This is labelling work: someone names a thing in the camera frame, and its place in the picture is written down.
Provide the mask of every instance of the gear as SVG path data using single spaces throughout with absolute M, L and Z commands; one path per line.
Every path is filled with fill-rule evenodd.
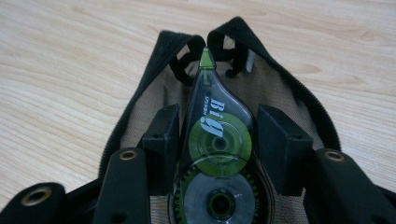
M 172 201 L 175 223 L 264 223 L 265 188 L 256 172 L 208 176 L 193 165 L 178 182 Z
M 203 173 L 212 176 L 231 176 L 241 171 L 248 163 L 252 144 L 246 125 L 237 117 L 222 113 L 221 135 L 215 135 L 203 128 L 203 120 L 219 117 L 206 115 L 191 128 L 189 152 L 192 161 Z

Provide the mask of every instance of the wood grain surface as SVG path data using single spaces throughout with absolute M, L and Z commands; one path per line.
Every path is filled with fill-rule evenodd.
M 396 191 L 396 2 L 0 1 L 0 210 L 39 182 L 97 177 L 161 30 L 241 16 L 328 110 L 343 150 Z

